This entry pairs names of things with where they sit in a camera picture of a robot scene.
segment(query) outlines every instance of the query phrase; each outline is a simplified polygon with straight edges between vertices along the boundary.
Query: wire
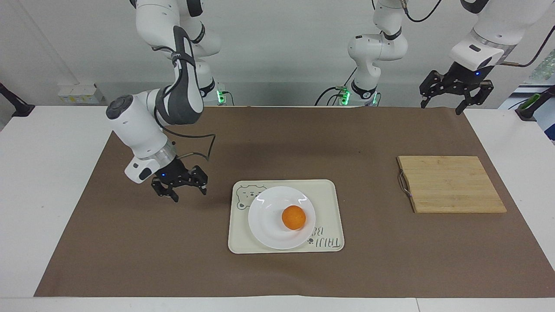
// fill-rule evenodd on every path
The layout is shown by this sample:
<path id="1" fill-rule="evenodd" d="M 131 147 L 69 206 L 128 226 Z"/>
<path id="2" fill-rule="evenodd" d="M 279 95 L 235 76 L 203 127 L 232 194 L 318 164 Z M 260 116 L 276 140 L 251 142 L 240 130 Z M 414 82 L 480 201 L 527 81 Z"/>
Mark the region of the wire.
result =
<path id="1" fill-rule="evenodd" d="M 235 101 L 233 100 L 233 94 L 229 91 L 223 91 L 222 94 L 229 94 L 231 96 L 231 105 L 235 106 Z"/>
<path id="2" fill-rule="evenodd" d="M 15 94 L 15 96 L 16 96 L 16 99 L 17 99 L 18 101 L 20 101 L 22 104 L 24 104 L 24 105 L 29 105 L 27 102 L 25 102 L 24 100 L 22 100 L 19 96 L 17 96 L 17 94 Z"/>
<path id="3" fill-rule="evenodd" d="M 528 99 L 522 100 L 522 101 L 516 103 L 515 105 L 513 105 L 513 106 L 511 106 L 511 107 L 509 107 L 509 108 L 507 108 L 507 109 L 508 109 L 508 110 L 509 110 L 509 109 L 513 109 L 515 106 L 518 106 L 518 105 L 520 105 L 520 104 L 522 104 L 522 103 L 524 103 L 524 102 L 526 102 L 526 101 L 528 101 Z"/>
<path id="4" fill-rule="evenodd" d="M 216 134 L 211 133 L 211 134 L 205 134 L 205 135 L 187 135 L 187 134 L 181 134 L 181 133 L 173 132 L 173 131 L 169 130 L 168 128 L 164 127 L 160 123 L 160 120 L 158 120 L 158 110 L 157 110 L 156 106 L 154 107 L 154 120 L 156 120 L 156 123 L 163 130 L 165 130 L 166 132 L 171 133 L 173 135 L 176 135 L 177 137 L 188 138 L 188 139 L 203 139 L 203 138 L 212 137 L 212 142 L 210 142 L 210 147 L 208 148 L 208 155 L 205 155 L 203 153 L 198 153 L 198 152 L 191 152 L 191 153 L 188 153 L 188 154 L 185 154 L 185 155 L 182 155 L 182 156 L 178 157 L 178 159 L 181 159 L 181 158 L 197 155 L 197 156 L 201 156 L 202 158 L 206 159 L 207 162 L 210 161 L 210 155 L 212 154 L 212 147 L 214 147 L 214 141 L 216 141 Z"/>
<path id="5" fill-rule="evenodd" d="M 351 80 L 351 78 L 352 78 L 352 76 L 355 74 L 355 72 L 356 72 L 356 67 L 355 67 L 355 69 L 353 69 L 351 75 L 347 78 L 347 80 L 346 80 L 345 83 L 343 84 L 343 87 L 347 85 L 347 83 L 349 82 L 349 80 Z M 339 92 L 337 93 L 337 97 L 335 98 L 334 103 L 333 103 L 331 106 L 335 106 L 335 102 L 337 102 L 337 99 L 339 98 L 340 95 L 341 95 L 341 91 L 339 91 Z"/>
<path id="6" fill-rule="evenodd" d="M 175 53 L 175 50 L 173 50 L 170 47 L 166 47 L 166 46 L 160 46 L 160 47 L 156 47 L 156 48 L 152 48 L 152 51 L 156 52 L 156 51 L 160 51 L 160 50 L 170 50 L 172 53 Z"/>
<path id="7" fill-rule="evenodd" d="M 426 15 L 426 17 L 423 18 L 423 19 L 413 19 L 413 18 L 410 16 L 410 14 L 408 13 L 408 8 L 403 6 L 403 9 L 405 10 L 405 14 L 407 15 L 408 19 L 410 19 L 412 22 L 420 23 L 420 22 L 423 22 L 423 21 L 427 20 L 430 16 L 432 16 L 432 14 L 435 12 L 435 10 L 437 9 L 437 7 L 440 5 L 440 3 L 441 3 L 442 1 L 443 1 L 443 0 L 438 0 L 437 3 L 436 3 L 436 5 L 433 7 L 432 11 L 430 11 L 430 12 L 428 13 L 428 15 Z"/>
<path id="8" fill-rule="evenodd" d="M 182 77 L 183 77 L 183 65 L 181 65 L 181 69 L 179 70 L 179 76 L 177 77 L 177 80 L 171 86 L 168 86 L 169 88 L 166 87 L 166 89 L 168 90 L 164 89 L 164 94 L 162 98 L 167 97 L 175 89 L 175 87 L 177 87 L 177 85 L 181 83 Z"/>
<path id="9" fill-rule="evenodd" d="M 532 58 L 532 60 L 530 62 L 528 62 L 526 64 L 518 64 L 518 63 L 513 63 L 513 62 L 503 62 L 503 63 L 501 63 L 501 65 L 514 66 L 514 67 L 528 67 L 528 66 L 532 65 L 532 63 L 535 62 L 536 59 L 538 58 L 539 54 L 542 53 L 542 50 L 546 46 L 547 41 L 549 40 L 551 35 L 553 34 L 553 31 L 555 31 L 555 26 L 553 26 L 551 28 L 551 31 L 549 31 L 549 33 L 547 34 L 547 37 L 543 41 L 542 45 L 539 47 L 538 52 L 536 53 L 536 55 L 534 56 L 534 58 Z"/>
<path id="10" fill-rule="evenodd" d="M 318 102 L 322 99 L 322 97 L 324 97 L 324 95 L 326 93 L 328 93 L 329 91 L 332 91 L 332 90 L 335 90 L 335 87 L 330 87 L 330 88 L 326 89 L 326 91 L 322 92 L 322 94 L 316 100 L 316 103 L 314 103 L 314 106 L 318 106 Z"/>
<path id="11" fill-rule="evenodd" d="M 326 106 L 330 105 L 331 99 L 335 98 L 337 100 L 338 97 L 339 97 L 339 95 L 337 95 L 337 94 L 334 94 L 334 95 L 330 96 L 330 98 L 327 100 Z"/>

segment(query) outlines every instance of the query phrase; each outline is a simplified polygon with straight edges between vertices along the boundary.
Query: brown table mat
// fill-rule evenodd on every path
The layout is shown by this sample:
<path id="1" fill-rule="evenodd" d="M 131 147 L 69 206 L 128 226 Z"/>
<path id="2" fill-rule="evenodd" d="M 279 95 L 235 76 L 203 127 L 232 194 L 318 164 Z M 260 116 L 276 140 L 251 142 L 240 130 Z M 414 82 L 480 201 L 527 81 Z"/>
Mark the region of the brown table mat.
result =
<path id="1" fill-rule="evenodd" d="M 159 198 L 123 170 L 110 137 L 35 296 L 555 297 L 555 273 L 464 116 L 447 108 L 207 108 L 188 134 L 218 135 L 208 195 Z M 209 139 L 171 137 L 180 152 Z M 476 155 L 506 214 L 415 214 L 398 155 Z M 240 180 L 330 179 L 345 233 L 337 253 L 235 255 Z"/>

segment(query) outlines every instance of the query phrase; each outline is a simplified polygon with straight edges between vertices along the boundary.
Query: white table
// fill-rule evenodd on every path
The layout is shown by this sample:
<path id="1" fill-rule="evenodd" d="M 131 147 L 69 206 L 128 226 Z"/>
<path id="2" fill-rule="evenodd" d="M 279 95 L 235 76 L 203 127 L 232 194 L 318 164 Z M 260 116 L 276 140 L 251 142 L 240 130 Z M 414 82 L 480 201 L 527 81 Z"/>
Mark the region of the white table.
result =
<path id="1" fill-rule="evenodd" d="M 555 310 L 554 298 L 31 298 L 110 135 L 104 110 L 37 107 L 0 132 L 0 311 Z M 512 111 L 465 113 L 555 268 L 555 147 Z"/>

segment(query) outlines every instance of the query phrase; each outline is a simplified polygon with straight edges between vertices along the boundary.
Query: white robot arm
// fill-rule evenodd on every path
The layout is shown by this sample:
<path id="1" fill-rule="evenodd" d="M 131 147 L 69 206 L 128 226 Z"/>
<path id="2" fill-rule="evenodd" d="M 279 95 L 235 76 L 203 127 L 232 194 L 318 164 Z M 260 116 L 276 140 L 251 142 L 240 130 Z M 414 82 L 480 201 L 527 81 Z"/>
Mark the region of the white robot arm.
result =
<path id="1" fill-rule="evenodd" d="M 160 126 L 193 124 L 200 118 L 204 103 L 195 52 L 199 56 L 217 53 L 219 38 L 206 31 L 200 21 L 192 19 L 202 14 L 202 0 L 185 3 L 184 26 L 192 36 L 180 26 L 176 0 L 131 0 L 131 3 L 137 9 L 139 35 L 154 51 L 163 51 L 171 59 L 175 81 L 162 89 L 124 95 L 108 106 L 106 115 L 110 125 L 134 154 L 125 174 L 136 183 L 155 174 L 154 190 L 159 196 L 172 197 L 176 202 L 178 197 L 173 187 L 195 186 L 206 194 L 206 174 L 198 166 L 191 170 L 185 168 Z M 204 81 L 208 76 L 211 78 L 210 70 L 203 73 Z"/>
<path id="2" fill-rule="evenodd" d="M 407 39 L 401 32 L 405 14 L 399 0 L 378 0 L 374 24 L 380 34 L 363 34 L 349 42 L 349 56 L 355 61 L 355 79 L 348 86 L 350 101 L 365 105 L 376 92 L 381 69 L 375 61 L 395 61 L 407 53 Z"/>
<path id="3" fill-rule="evenodd" d="M 444 93 L 464 95 L 457 114 L 470 105 L 481 105 L 493 90 L 484 80 L 495 65 L 501 64 L 522 40 L 528 27 L 536 23 L 553 0 L 461 0 L 463 7 L 478 14 L 470 34 L 455 45 L 449 56 L 454 60 L 445 75 L 429 73 L 420 85 L 421 107 Z M 474 96 L 471 91 L 480 89 Z"/>

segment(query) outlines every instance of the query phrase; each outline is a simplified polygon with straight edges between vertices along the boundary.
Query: cutting board handle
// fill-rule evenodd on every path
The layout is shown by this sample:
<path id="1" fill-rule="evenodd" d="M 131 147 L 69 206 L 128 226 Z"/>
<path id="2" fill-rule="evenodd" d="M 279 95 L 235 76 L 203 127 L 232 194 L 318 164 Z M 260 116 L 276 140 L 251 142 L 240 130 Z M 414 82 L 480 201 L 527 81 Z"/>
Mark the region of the cutting board handle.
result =
<path id="1" fill-rule="evenodd" d="M 399 173 L 399 184 L 401 185 L 401 189 L 403 190 L 403 192 L 405 192 L 405 194 L 407 194 L 408 197 L 412 197 L 411 192 L 408 190 L 408 183 L 405 180 L 403 169 L 401 169 L 401 172 Z"/>

